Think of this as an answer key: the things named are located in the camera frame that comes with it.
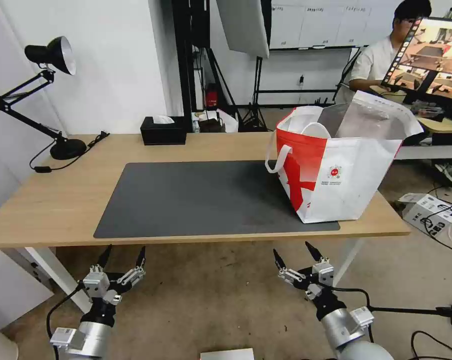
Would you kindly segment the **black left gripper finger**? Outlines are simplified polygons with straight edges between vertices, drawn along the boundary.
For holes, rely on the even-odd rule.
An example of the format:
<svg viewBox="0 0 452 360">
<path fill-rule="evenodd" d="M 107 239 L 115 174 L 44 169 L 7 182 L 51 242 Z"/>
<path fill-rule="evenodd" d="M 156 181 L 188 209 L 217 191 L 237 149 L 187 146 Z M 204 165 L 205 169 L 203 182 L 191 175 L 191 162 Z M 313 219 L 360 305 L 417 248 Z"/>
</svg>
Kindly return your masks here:
<svg viewBox="0 0 452 360">
<path fill-rule="evenodd" d="M 109 260 L 112 247 L 112 245 L 108 245 L 106 249 L 99 255 L 97 262 L 90 266 L 90 274 L 105 273 L 105 266 Z"/>
<path fill-rule="evenodd" d="M 145 275 L 145 259 L 146 247 L 143 246 L 140 249 L 135 266 L 116 281 L 116 284 L 119 286 L 119 292 L 130 291 L 143 278 Z"/>
</svg>

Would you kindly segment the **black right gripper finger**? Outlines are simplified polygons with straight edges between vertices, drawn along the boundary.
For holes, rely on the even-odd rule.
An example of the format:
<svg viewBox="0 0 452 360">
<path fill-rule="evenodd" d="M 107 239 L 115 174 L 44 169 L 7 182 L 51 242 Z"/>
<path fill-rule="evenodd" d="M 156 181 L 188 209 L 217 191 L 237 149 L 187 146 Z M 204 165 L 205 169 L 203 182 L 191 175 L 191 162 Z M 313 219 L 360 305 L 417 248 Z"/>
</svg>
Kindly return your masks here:
<svg viewBox="0 0 452 360">
<path fill-rule="evenodd" d="M 308 288 L 308 280 L 306 275 L 291 268 L 287 268 L 278 251 L 275 248 L 272 251 L 274 262 L 278 269 L 277 276 L 294 288 Z"/>
<path fill-rule="evenodd" d="M 310 242 L 305 241 L 305 246 L 308 249 L 310 255 L 314 260 L 313 267 L 329 267 L 330 259 L 326 256 L 323 256 L 318 248 L 313 246 Z"/>
</svg>

